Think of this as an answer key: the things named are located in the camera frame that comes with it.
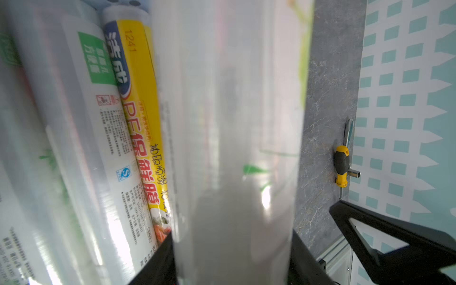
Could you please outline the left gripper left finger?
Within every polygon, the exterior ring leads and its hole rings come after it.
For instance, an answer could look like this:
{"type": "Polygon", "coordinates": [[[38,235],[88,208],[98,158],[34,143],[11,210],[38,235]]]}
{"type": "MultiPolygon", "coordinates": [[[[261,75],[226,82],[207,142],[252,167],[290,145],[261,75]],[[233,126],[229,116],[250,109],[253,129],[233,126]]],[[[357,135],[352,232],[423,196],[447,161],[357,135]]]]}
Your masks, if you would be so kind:
{"type": "Polygon", "coordinates": [[[129,285],[177,285],[172,234],[168,234],[145,267],[129,285]]]}

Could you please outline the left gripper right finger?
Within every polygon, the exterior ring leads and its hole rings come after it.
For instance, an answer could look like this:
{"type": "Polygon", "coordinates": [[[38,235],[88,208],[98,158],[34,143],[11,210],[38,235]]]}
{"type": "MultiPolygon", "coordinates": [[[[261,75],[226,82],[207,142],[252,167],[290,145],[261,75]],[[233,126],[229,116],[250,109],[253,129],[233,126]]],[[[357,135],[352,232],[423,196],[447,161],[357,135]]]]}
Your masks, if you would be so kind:
{"type": "Polygon", "coordinates": [[[453,285],[456,241],[449,234],[346,201],[330,207],[342,237],[316,260],[292,238],[290,285],[453,285]]]}

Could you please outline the white green-label wrap roll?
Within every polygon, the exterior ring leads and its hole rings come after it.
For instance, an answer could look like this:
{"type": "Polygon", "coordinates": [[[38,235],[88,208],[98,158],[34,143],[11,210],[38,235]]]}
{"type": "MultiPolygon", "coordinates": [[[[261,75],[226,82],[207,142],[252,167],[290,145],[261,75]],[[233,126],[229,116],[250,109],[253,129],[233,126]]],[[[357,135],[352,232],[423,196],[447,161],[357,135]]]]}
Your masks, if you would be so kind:
{"type": "Polygon", "coordinates": [[[98,15],[82,1],[3,5],[99,279],[127,285],[157,242],[98,15]]]}

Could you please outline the yellow wrap roll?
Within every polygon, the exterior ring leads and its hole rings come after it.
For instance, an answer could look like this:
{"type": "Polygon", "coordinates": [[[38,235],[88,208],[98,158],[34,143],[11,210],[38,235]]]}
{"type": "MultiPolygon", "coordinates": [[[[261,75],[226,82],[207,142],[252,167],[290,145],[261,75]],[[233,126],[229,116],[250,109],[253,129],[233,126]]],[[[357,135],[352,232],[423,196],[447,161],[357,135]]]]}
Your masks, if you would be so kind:
{"type": "Polygon", "coordinates": [[[158,243],[171,233],[168,178],[148,13],[113,5],[101,12],[133,150],[158,243]]]}

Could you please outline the white red-label wrap roll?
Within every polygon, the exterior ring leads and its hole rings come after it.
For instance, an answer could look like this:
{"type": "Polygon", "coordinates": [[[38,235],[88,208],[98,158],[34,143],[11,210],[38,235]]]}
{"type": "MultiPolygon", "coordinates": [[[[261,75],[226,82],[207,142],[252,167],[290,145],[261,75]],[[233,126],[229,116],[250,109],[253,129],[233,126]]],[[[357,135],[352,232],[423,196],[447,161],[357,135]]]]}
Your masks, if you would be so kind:
{"type": "Polygon", "coordinates": [[[1,283],[81,285],[71,206],[14,38],[1,24],[1,283]]]}

